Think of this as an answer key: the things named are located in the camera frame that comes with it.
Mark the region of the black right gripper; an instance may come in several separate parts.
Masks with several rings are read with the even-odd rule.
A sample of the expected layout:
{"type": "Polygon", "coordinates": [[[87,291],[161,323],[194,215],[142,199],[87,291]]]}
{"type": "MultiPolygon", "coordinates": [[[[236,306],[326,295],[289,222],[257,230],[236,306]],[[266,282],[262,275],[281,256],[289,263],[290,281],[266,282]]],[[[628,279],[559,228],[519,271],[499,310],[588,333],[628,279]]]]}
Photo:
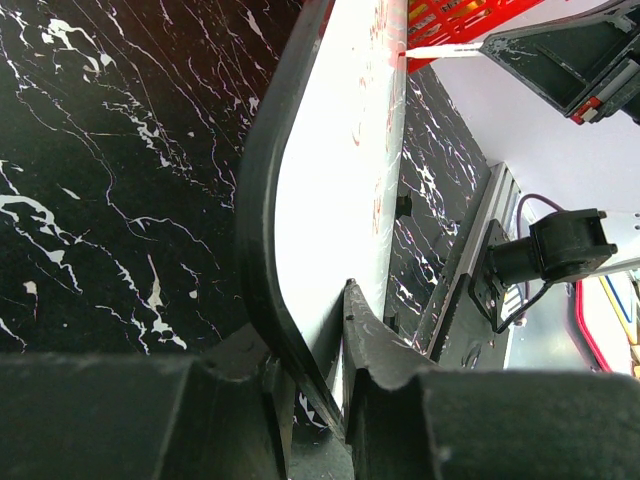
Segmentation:
{"type": "Polygon", "coordinates": [[[639,3],[491,34],[481,52],[578,125],[625,113],[639,123],[639,3]]]}

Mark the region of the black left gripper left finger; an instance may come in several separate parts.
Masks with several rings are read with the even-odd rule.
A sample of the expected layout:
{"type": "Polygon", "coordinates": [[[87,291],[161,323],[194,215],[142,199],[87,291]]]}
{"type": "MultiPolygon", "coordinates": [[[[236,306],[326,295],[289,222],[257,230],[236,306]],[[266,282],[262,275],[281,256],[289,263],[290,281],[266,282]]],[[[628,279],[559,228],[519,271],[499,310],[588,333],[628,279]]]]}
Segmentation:
{"type": "Polygon", "coordinates": [[[283,479],[295,386],[251,326],[201,355],[5,354],[5,479],[283,479]]]}

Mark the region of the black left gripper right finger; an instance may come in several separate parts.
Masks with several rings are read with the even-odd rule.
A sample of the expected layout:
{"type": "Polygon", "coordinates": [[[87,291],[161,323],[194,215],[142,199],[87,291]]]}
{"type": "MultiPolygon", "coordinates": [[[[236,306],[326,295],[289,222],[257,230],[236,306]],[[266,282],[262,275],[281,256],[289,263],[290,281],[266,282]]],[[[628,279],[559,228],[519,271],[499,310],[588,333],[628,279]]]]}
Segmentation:
{"type": "Polygon", "coordinates": [[[346,441],[359,479],[635,479],[639,383],[438,367],[343,294],[346,441]]]}

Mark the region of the red whiteboard marker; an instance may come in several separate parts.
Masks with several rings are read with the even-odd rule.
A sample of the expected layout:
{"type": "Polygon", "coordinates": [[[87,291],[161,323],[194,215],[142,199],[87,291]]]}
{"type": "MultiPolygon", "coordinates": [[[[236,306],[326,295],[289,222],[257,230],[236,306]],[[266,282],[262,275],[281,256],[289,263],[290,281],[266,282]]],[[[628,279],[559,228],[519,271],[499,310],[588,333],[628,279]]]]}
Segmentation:
{"type": "Polygon", "coordinates": [[[440,58],[468,58],[481,56],[482,42],[468,44],[442,44],[422,46],[401,51],[399,55],[409,59],[434,60],[440,58]]]}

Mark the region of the white whiteboard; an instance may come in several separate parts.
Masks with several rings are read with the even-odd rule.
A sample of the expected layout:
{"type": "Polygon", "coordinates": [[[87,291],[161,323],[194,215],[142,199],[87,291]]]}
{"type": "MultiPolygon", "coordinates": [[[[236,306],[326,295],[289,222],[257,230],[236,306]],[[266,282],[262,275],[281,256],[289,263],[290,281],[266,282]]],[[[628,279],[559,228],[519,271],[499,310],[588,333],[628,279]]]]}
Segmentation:
{"type": "Polygon", "coordinates": [[[344,433],[343,298],[384,313],[406,106],[408,5],[307,1],[245,142],[236,252],[254,328],[344,433]]]}

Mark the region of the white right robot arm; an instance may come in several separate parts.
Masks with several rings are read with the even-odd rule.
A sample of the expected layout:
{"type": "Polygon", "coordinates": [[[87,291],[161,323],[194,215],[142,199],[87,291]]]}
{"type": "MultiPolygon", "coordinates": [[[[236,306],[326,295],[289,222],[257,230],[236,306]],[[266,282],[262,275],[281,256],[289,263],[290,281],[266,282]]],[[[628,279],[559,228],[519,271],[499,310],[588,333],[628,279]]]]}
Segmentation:
{"type": "MultiPolygon", "coordinates": [[[[474,50],[577,125],[619,111],[639,119],[636,1],[608,1],[571,17],[492,34],[474,50]]],[[[617,253],[605,235],[605,217],[595,208],[561,209],[530,225],[524,238],[484,244],[469,295],[494,333],[504,332],[527,309],[500,317],[510,286],[542,280],[533,297],[538,301],[552,285],[582,280],[617,253]]]]}

